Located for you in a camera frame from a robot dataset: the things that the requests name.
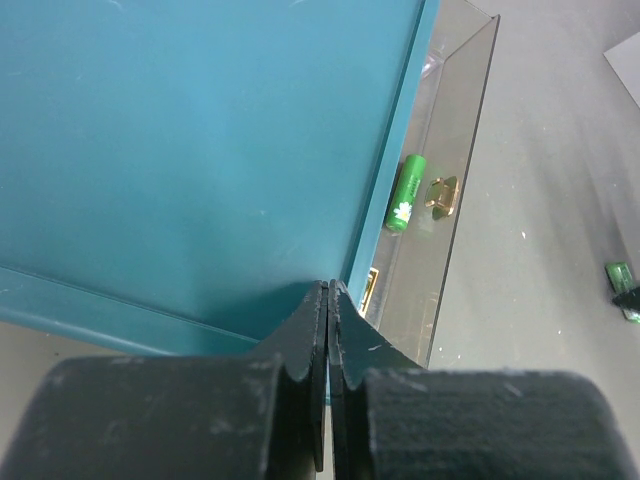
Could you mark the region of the green mascara tube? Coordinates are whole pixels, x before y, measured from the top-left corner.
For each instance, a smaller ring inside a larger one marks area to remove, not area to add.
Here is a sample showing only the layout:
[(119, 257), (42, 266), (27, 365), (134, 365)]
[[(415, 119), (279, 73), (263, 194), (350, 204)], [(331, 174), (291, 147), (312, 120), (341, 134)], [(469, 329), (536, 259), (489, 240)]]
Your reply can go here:
[(420, 155), (405, 158), (385, 219), (389, 230), (403, 232), (408, 227), (426, 165), (426, 159)]
[[(605, 272), (613, 291), (613, 298), (622, 292), (628, 291), (636, 286), (639, 286), (635, 282), (631, 269), (629, 268), (626, 262), (607, 263), (605, 265)], [(635, 312), (631, 312), (623, 309), (620, 309), (620, 310), (627, 321), (636, 323), (636, 324), (639, 323), (639, 313), (635, 313)]]

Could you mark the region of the teal drawer organizer box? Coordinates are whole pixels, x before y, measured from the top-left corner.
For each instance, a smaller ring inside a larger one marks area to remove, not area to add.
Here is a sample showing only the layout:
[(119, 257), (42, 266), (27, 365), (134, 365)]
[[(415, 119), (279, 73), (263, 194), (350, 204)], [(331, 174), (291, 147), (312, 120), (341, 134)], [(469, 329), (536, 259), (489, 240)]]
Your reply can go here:
[(245, 351), (365, 290), (435, 1), (5, 1), (1, 317)]

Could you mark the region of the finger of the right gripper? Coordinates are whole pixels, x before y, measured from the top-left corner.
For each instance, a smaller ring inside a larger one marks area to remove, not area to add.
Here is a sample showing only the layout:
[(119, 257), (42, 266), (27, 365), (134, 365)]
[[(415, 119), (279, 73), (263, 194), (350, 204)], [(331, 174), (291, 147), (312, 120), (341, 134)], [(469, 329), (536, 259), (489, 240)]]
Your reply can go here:
[(636, 286), (628, 291), (616, 295), (612, 303), (620, 309), (640, 312), (640, 287)]

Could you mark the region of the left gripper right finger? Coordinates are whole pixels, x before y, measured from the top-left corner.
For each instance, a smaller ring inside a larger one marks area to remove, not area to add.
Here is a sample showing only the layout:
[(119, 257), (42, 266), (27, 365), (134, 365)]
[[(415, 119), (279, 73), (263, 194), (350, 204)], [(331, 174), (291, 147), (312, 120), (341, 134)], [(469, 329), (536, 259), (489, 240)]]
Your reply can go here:
[(431, 371), (328, 288), (339, 479), (635, 479), (601, 391), (566, 371)]

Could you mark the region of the clear drawer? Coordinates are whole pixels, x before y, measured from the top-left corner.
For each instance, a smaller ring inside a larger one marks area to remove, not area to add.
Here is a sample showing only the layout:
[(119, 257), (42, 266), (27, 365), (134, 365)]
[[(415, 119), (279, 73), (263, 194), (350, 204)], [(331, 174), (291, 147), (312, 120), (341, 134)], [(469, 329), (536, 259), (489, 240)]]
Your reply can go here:
[(364, 317), (427, 366), (500, 18), (469, 1), (440, 4), (402, 154), (427, 165), (403, 232), (383, 228)]

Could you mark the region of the gold black lipstick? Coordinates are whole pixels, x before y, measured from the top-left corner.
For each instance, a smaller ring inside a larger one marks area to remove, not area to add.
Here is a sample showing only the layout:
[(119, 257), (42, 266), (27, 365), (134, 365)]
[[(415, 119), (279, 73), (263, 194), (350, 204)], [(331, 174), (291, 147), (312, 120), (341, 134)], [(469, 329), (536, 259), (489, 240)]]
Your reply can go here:
[(371, 299), (373, 297), (378, 276), (379, 276), (379, 270), (371, 267), (368, 272), (365, 291), (364, 291), (363, 298), (360, 304), (360, 309), (359, 309), (360, 315), (362, 317), (365, 317), (367, 314)]

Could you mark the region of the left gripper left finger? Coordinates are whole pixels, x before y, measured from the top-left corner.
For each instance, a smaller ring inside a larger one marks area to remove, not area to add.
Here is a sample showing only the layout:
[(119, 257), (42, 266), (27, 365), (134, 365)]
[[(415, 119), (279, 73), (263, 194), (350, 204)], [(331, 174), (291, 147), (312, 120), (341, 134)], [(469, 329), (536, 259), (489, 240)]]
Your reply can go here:
[(42, 380), (5, 479), (312, 479), (324, 466), (328, 286), (249, 353), (84, 357)]

